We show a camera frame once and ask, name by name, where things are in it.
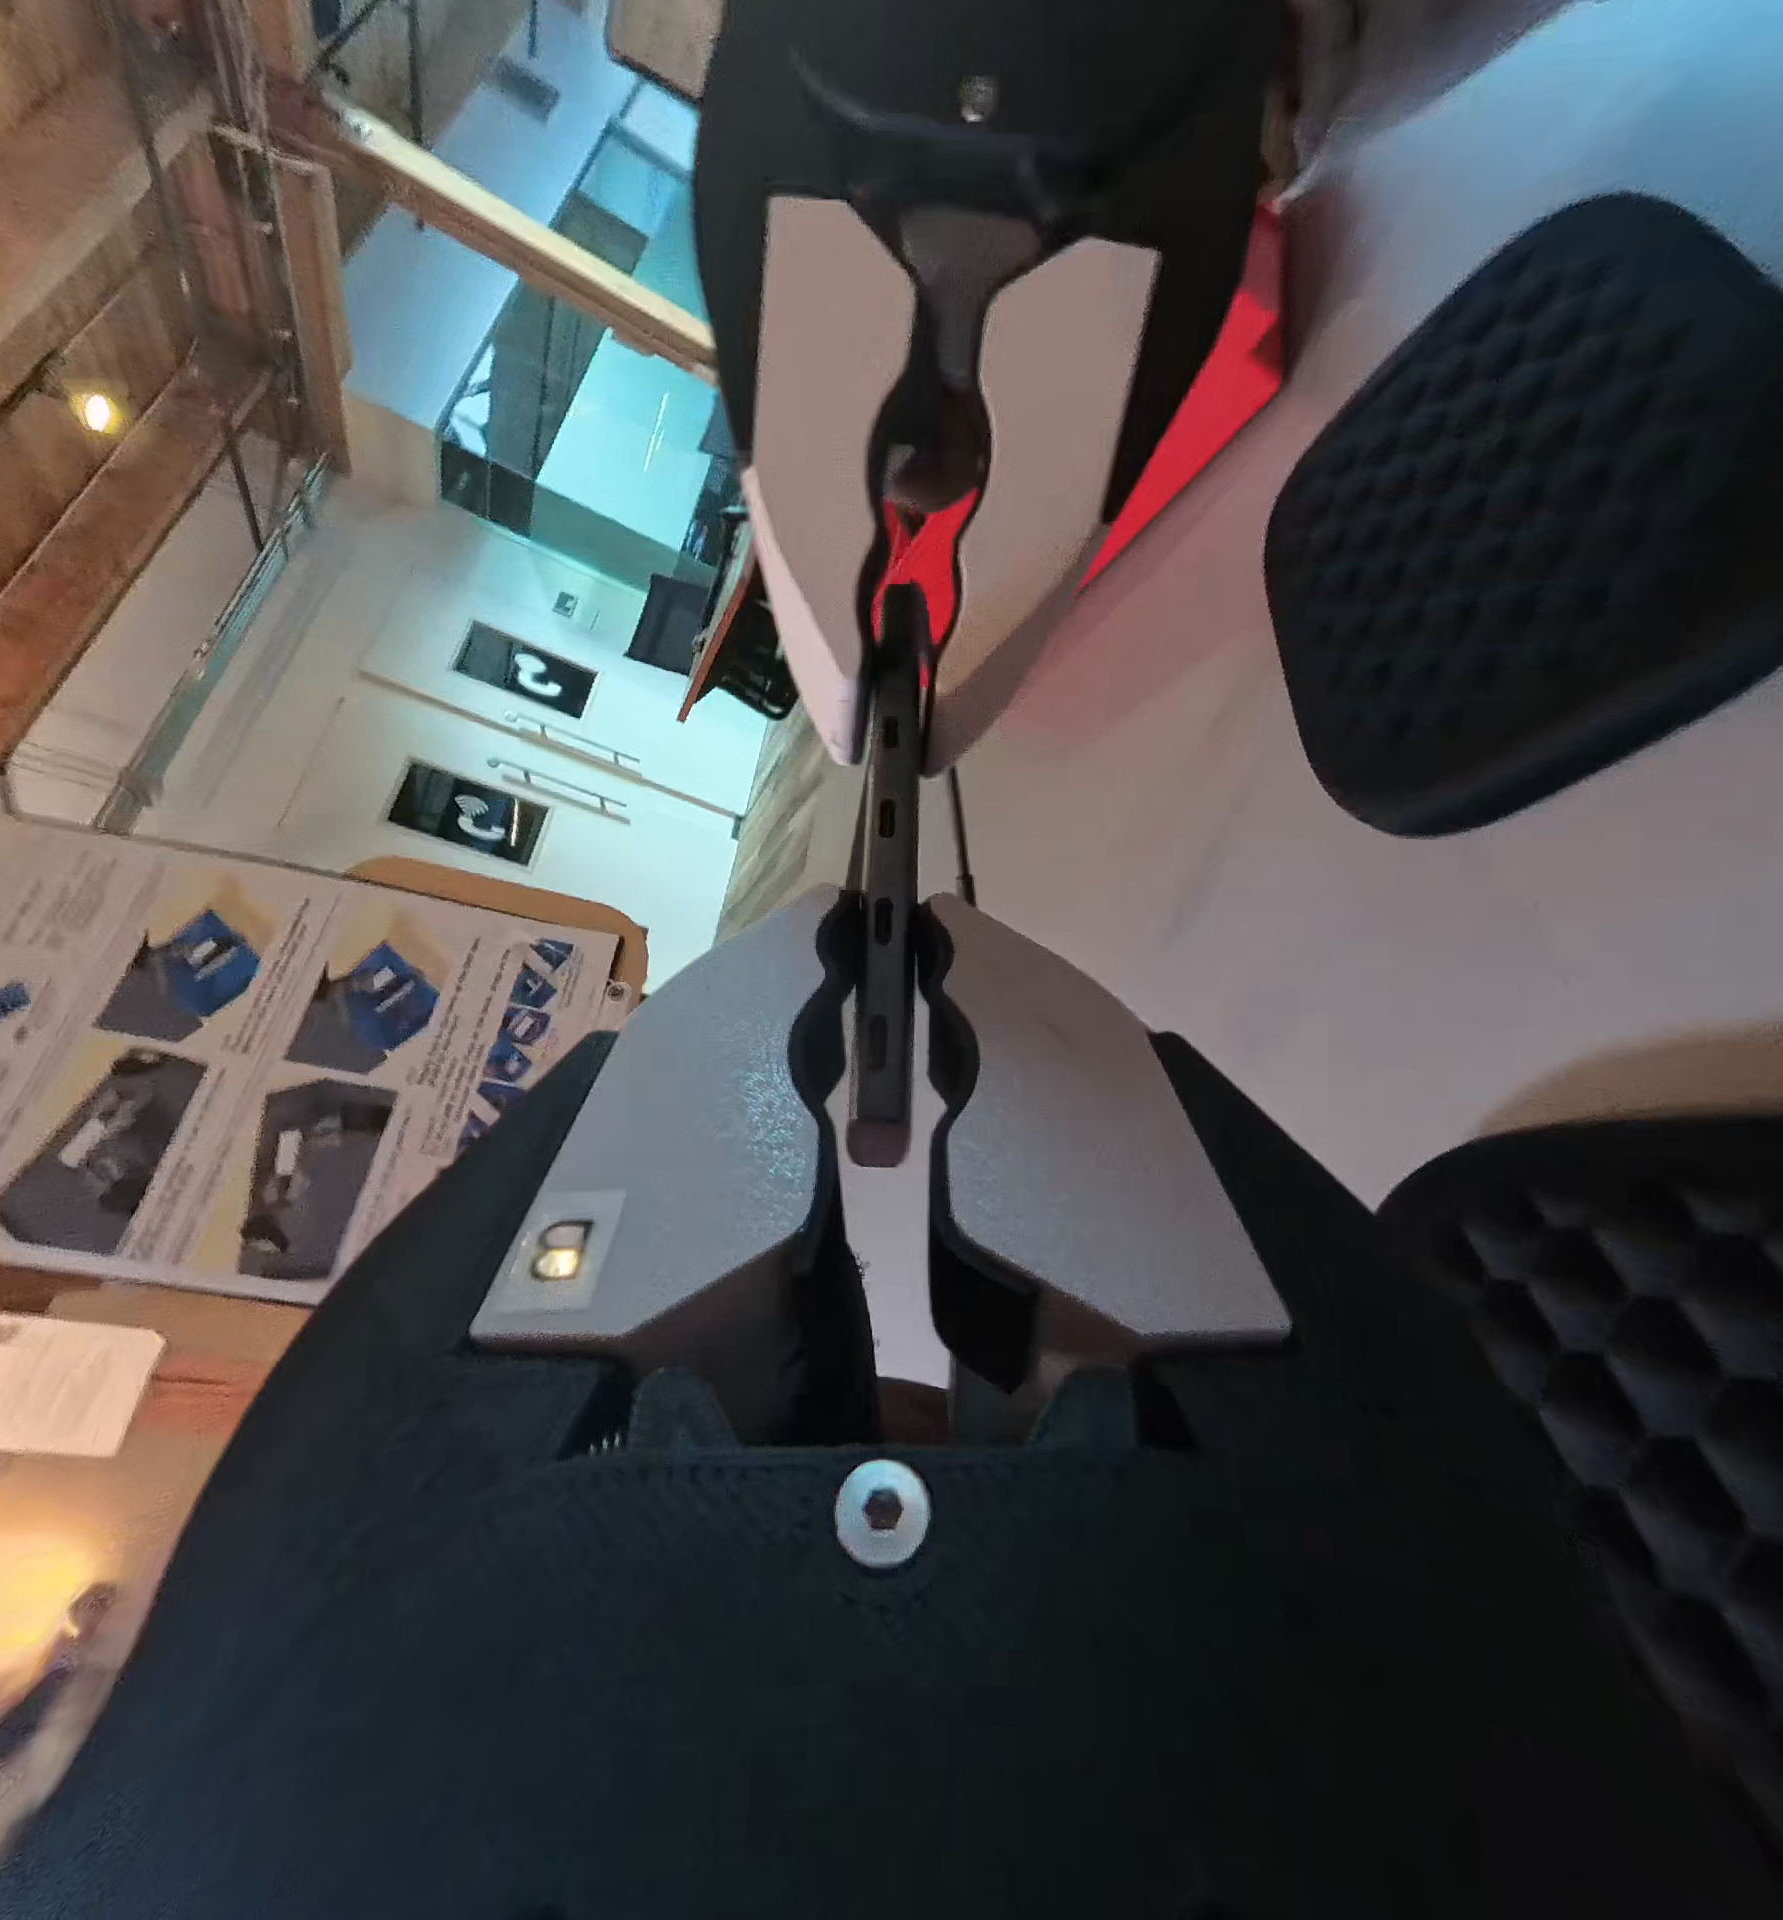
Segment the red plastic bin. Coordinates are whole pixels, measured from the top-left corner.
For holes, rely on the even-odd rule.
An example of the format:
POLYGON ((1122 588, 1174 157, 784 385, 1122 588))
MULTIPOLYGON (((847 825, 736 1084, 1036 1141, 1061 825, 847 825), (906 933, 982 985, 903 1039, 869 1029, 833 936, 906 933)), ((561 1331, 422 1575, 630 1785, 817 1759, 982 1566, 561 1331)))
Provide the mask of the red plastic bin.
MULTIPOLYGON (((1282 391, 1285 378, 1283 286, 1285 235, 1279 207, 1261 198, 1252 209, 1243 275, 1191 388, 1152 450, 1124 509, 1112 521, 1081 589, 1101 575, 1185 492, 1201 470, 1282 391)), ((909 517, 884 509, 890 539, 886 581, 874 589, 872 624, 890 588, 915 588, 927 599, 931 630, 945 638, 958 611, 953 567, 976 499, 963 496, 946 509, 909 517)))

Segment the black wall sign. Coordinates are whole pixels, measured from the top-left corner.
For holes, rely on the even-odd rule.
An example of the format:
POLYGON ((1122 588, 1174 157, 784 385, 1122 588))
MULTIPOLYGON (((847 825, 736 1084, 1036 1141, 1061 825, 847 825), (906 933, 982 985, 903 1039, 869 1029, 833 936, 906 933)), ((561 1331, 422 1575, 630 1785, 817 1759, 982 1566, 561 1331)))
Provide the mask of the black wall sign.
POLYGON ((469 624, 452 672, 565 719, 583 719, 598 689, 590 668, 482 620, 469 624))
POLYGON ((424 842, 530 868, 549 823, 549 806, 494 782, 411 759, 384 810, 384 822, 424 842))

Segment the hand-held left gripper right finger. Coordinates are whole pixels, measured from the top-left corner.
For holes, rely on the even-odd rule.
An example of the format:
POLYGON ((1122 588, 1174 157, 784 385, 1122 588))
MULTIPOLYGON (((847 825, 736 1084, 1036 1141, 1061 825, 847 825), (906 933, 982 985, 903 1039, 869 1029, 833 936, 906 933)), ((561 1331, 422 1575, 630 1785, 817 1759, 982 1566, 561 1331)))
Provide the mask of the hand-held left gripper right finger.
POLYGON ((1075 1375, 1282 1347, 1290 1308, 1144 1023, 953 895, 927 900, 923 935, 951 1434, 1020 1442, 1075 1375))

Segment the black monitor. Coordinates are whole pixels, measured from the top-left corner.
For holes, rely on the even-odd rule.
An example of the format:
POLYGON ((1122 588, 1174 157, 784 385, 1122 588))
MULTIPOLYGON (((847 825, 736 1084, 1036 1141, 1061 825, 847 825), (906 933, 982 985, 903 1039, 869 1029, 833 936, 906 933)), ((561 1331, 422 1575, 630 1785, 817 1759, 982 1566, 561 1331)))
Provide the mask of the black monitor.
POLYGON ((710 581, 654 575, 625 658, 688 680, 710 603, 710 581))

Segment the white paper sheet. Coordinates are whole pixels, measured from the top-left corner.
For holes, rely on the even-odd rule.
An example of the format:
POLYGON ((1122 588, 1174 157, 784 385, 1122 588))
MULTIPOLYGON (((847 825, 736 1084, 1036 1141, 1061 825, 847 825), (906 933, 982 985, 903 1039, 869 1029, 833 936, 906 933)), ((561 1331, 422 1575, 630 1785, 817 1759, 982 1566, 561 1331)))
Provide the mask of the white paper sheet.
POLYGON ((0 1453, 115 1459, 165 1349, 152 1329, 0 1310, 0 1453))

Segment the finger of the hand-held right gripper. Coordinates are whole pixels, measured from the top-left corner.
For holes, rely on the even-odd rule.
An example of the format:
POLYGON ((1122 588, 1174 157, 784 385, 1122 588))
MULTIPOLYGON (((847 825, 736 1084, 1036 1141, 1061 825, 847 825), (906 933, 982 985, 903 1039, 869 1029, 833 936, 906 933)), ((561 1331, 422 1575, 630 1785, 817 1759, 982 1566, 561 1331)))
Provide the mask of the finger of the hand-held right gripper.
POLYGON ((872 435, 903 375, 914 309, 903 262, 848 204, 768 202, 749 521, 782 658, 835 764, 861 755, 872 435))
POLYGON ((1158 262, 1144 248, 1076 241, 986 309, 978 383, 990 459, 955 549, 927 776, 948 772, 1002 719, 1101 550, 1158 262))

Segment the poster board with photos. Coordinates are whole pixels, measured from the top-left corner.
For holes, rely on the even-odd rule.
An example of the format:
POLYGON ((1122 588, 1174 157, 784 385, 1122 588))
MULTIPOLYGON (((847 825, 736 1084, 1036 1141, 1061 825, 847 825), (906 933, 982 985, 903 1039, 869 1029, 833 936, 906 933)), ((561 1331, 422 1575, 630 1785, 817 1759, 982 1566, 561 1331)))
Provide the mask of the poster board with photos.
POLYGON ((0 819, 0 1265, 316 1306, 626 1020, 638 928, 431 875, 0 819))

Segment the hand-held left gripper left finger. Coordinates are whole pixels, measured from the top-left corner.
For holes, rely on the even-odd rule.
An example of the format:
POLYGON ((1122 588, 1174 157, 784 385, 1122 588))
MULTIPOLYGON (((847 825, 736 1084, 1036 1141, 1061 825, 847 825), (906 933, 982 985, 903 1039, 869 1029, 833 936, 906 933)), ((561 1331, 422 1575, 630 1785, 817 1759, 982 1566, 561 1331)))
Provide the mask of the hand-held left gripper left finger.
POLYGON ((747 1443, 872 1439, 830 1094, 863 911, 810 890, 626 1020, 470 1325, 479 1347, 704 1380, 747 1443))

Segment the black office chair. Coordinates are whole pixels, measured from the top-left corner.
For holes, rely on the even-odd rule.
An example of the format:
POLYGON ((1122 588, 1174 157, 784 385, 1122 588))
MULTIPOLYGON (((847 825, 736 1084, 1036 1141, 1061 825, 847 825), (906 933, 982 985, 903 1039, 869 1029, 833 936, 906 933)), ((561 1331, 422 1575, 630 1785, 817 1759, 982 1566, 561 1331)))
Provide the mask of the black office chair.
POLYGON ((707 674, 707 691, 724 693, 768 722, 787 719, 799 704, 799 691, 761 586, 749 588, 732 612, 707 674))

